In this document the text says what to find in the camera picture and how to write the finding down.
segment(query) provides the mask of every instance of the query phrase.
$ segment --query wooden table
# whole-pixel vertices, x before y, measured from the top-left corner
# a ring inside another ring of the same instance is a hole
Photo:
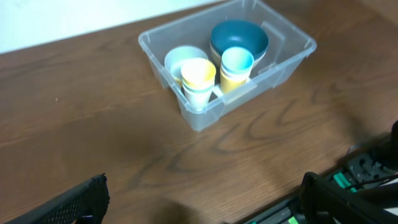
[[[105,172],[105,223],[233,222],[398,119],[398,28],[354,0],[267,1],[318,42],[203,132],[137,37],[199,9],[0,55],[0,222]]]

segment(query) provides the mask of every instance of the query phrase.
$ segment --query black mesh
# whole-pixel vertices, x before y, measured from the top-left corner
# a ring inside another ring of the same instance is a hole
[[[97,175],[9,223],[101,223],[109,193],[104,174]]]

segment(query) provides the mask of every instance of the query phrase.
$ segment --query white wall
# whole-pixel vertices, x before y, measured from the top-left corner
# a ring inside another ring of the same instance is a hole
[[[219,0],[0,0],[0,54]]]

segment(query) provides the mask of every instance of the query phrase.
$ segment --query white cup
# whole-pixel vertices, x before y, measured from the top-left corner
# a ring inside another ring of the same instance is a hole
[[[213,92],[214,83],[212,86],[204,90],[194,90],[186,86],[185,82],[182,82],[185,97],[188,102],[197,110],[204,108],[209,102],[211,93]]]

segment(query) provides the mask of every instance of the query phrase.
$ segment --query light blue cup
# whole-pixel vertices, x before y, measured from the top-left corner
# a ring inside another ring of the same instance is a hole
[[[230,47],[221,56],[221,68],[230,74],[250,72],[253,63],[253,54],[242,47]]]

